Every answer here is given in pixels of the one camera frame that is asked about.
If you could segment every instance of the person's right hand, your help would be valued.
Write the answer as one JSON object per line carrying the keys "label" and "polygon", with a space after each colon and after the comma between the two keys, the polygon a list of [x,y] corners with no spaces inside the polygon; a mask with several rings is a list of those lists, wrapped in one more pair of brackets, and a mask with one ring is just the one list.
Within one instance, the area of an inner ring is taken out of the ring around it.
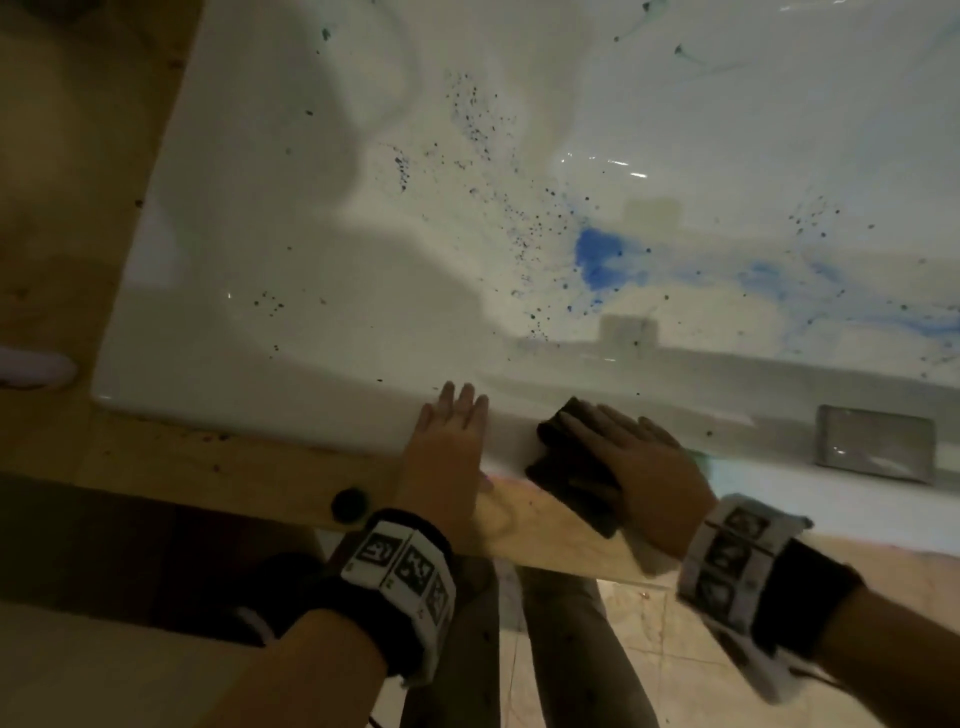
{"label": "person's right hand", "polygon": [[606,404],[587,404],[598,435],[565,412],[564,425],[610,468],[620,490],[571,483],[606,501],[627,526],[656,548],[682,559],[717,502],[707,479],[673,436],[645,417],[631,420]]}

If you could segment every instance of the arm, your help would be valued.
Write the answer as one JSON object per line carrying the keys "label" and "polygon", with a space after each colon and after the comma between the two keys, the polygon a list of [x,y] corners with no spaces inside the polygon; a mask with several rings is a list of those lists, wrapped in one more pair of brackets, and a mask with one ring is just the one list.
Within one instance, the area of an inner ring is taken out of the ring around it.
{"label": "arm", "polygon": [[[447,539],[470,526],[480,482],[487,398],[448,382],[425,404],[400,469],[394,507],[431,522]],[[314,610],[267,647],[198,728],[361,728],[387,663],[360,627]]]}
{"label": "arm", "polygon": [[[653,546],[683,559],[716,497],[669,433],[600,405],[595,432],[564,423],[616,477],[619,490],[588,486]],[[857,589],[831,616],[814,659],[891,728],[960,726],[960,636]]]}

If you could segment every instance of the forearm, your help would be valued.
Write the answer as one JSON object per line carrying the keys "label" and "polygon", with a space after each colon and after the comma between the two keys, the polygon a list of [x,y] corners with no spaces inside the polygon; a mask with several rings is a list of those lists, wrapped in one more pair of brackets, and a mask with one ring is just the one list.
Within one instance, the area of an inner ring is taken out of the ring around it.
{"label": "forearm", "polygon": [[815,658],[891,728],[960,726],[960,635],[866,588],[837,609]]}
{"label": "forearm", "polygon": [[304,615],[266,647],[198,728],[362,728],[387,676],[376,645],[335,612]]}

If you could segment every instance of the leg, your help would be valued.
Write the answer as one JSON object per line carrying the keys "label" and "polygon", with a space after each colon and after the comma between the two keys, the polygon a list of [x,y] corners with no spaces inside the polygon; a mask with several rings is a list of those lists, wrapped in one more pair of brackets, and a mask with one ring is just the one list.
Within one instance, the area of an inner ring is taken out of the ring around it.
{"label": "leg", "polygon": [[497,728],[500,627],[487,559],[456,557],[457,604],[433,683],[407,693],[400,728]]}
{"label": "leg", "polygon": [[596,582],[517,571],[547,726],[657,728],[653,706],[607,622]]}

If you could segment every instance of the person's left hand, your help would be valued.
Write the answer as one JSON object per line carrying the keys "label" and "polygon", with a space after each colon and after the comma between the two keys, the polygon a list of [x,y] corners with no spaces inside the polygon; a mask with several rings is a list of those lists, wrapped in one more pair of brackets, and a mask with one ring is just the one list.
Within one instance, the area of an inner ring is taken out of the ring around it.
{"label": "person's left hand", "polygon": [[444,385],[436,404],[425,404],[403,452],[394,507],[437,526],[453,540],[469,528],[476,504],[480,454],[487,431],[489,400],[473,400],[473,385]]}

